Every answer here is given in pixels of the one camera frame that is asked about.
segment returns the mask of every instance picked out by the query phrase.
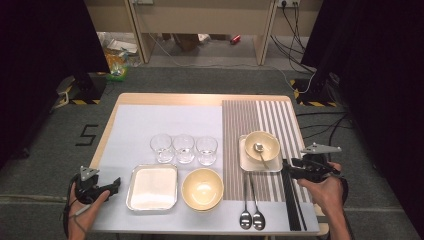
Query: bowl rim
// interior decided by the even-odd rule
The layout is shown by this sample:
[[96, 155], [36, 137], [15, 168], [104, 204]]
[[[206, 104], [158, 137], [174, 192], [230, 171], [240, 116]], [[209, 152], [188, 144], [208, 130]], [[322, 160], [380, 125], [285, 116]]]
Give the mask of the bowl rim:
[[[278, 157], [278, 155], [280, 154], [280, 152], [281, 152], [281, 145], [280, 145], [280, 141], [278, 141], [278, 138], [276, 137], [276, 136], [274, 136], [273, 134], [271, 134], [271, 133], [269, 133], [269, 132], [266, 132], [266, 131], [261, 131], [261, 130], [258, 130], [258, 131], [253, 131], [253, 132], [250, 132], [249, 134], [247, 134], [246, 135], [246, 138], [245, 138], [245, 143], [247, 142], [247, 140], [248, 140], [248, 138], [249, 138], [249, 136], [253, 136], [254, 134], [265, 134], [265, 135], [267, 135], [267, 136], [269, 136], [269, 137], [271, 137], [271, 138], [273, 138], [275, 141], [276, 141], [276, 143], [278, 144], [278, 151], [276, 151], [276, 153], [274, 154], [274, 155], [271, 155], [271, 158], [264, 158], [264, 161], [271, 161], [271, 160], [274, 160], [276, 157]], [[260, 156], [259, 156], [259, 154], [258, 154], [258, 158], [256, 158], [255, 156], [252, 156], [251, 154], [249, 154], [249, 151], [250, 151], [250, 147], [248, 148], [247, 147], [247, 145], [245, 144], [244, 145], [244, 150], [245, 150], [245, 152], [246, 152], [246, 155], [249, 157], [249, 158], [251, 158], [251, 159], [253, 159], [253, 160], [256, 160], [256, 161], [262, 161], [261, 160], [261, 158], [260, 158]]]
[[[188, 200], [187, 200], [187, 198], [186, 198], [185, 194], [184, 194], [184, 186], [185, 186], [185, 185], [186, 185], [186, 183], [187, 183], [187, 181], [186, 181], [186, 180], [188, 179], [188, 177], [189, 177], [190, 175], [195, 174], [195, 173], [197, 173], [197, 172], [199, 172], [199, 171], [209, 171], [209, 172], [213, 173], [213, 175], [217, 177], [216, 179], [219, 179], [219, 182], [220, 182], [220, 184], [219, 184], [219, 185], [220, 185], [220, 188], [222, 189], [222, 191], [220, 191], [220, 193], [219, 193], [219, 197], [217, 198], [218, 200], [217, 200], [216, 202], [214, 202], [214, 204], [209, 205], [209, 206], [207, 206], [207, 207], [203, 207], [203, 208], [198, 208], [198, 207], [197, 207], [198, 205], [193, 206], [192, 204], [190, 204], [190, 203], [188, 202]], [[220, 175], [219, 175], [216, 171], [214, 171], [214, 170], [212, 170], [212, 169], [210, 169], [210, 168], [197, 168], [197, 169], [195, 169], [195, 170], [193, 170], [193, 171], [189, 172], [189, 173], [187, 174], [187, 176], [184, 178], [183, 183], [181, 184], [181, 196], [183, 197], [183, 200], [184, 200], [184, 202], [187, 204], [187, 206], [189, 206], [191, 209], [196, 210], [196, 211], [200, 211], [200, 212], [208, 211], [208, 210], [213, 209], [214, 207], [216, 207], [216, 206], [217, 206], [217, 205], [221, 202], [221, 200], [222, 200], [222, 198], [223, 198], [223, 196], [224, 196], [224, 182], [223, 182], [223, 180], [222, 180], [221, 176], [220, 176]]]

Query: person's arm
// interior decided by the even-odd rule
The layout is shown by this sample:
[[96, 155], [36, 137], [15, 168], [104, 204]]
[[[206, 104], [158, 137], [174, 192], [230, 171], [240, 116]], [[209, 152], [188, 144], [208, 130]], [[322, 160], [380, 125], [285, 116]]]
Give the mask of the person's arm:
[[[341, 166], [329, 163], [337, 170]], [[306, 187], [312, 195], [313, 201], [318, 204], [328, 218], [332, 240], [350, 240], [346, 219], [343, 212], [343, 186], [336, 177], [329, 177], [321, 183], [313, 183], [306, 179], [297, 180], [299, 185]]]
[[79, 214], [78, 211], [82, 210], [88, 205], [82, 204], [77, 200], [75, 197], [75, 183], [72, 185], [69, 201], [71, 205], [68, 223], [69, 240], [85, 239], [87, 231], [90, 230], [91, 226], [93, 225], [100, 207], [102, 206], [103, 202], [106, 201], [109, 194], [109, 190], [103, 192], [97, 198], [97, 200], [89, 206], [89, 208]]

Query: spoon handle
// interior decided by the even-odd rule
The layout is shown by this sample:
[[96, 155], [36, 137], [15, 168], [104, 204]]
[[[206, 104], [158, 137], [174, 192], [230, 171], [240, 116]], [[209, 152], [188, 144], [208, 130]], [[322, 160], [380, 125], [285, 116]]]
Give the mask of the spoon handle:
[[261, 160], [262, 160], [262, 164], [264, 165], [265, 169], [269, 169], [268, 165], [266, 165], [264, 158], [262, 157], [262, 153], [261, 155]]
[[247, 209], [247, 173], [243, 171], [243, 197], [244, 197], [244, 209]]
[[253, 186], [252, 176], [250, 176], [250, 174], [249, 174], [249, 180], [250, 180], [250, 187], [252, 188], [253, 198], [255, 199], [256, 211], [258, 211], [259, 210], [258, 209], [258, 200], [256, 199], [255, 187]]

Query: striped mat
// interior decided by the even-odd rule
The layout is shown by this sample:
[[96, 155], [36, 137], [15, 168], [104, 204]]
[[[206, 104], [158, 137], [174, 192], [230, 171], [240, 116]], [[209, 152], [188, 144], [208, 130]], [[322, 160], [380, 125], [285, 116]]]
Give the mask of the striped mat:
[[[243, 172], [240, 167], [239, 138], [253, 131], [266, 131], [280, 141], [283, 158], [300, 158], [303, 140], [289, 101], [234, 101], [222, 103], [224, 135], [224, 200], [242, 201]], [[280, 172], [250, 172], [258, 201], [285, 202]], [[294, 186], [300, 202], [310, 202], [306, 189]], [[248, 200], [253, 200], [247, 187]]]

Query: white bowl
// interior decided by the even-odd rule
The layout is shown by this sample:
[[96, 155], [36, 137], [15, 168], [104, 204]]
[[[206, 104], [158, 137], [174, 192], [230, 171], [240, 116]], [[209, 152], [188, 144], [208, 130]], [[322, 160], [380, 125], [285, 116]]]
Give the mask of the white bowl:
[[221, 201], [224, 183], [215, 171], [200, 168], [187, 175], [181, 193], [189, 207], [197, 211], [207, 211]]
[[264, 147], [262, 152], [264, 161], [273, 160], [280, 153], [280, 143], [274, 135], [268, 132], [255, 131], [247, 135], [244, 144], [247, 155], [252, 159], [262, 161], [260, 153], [254, 148], [255, 143], [260, 143]]

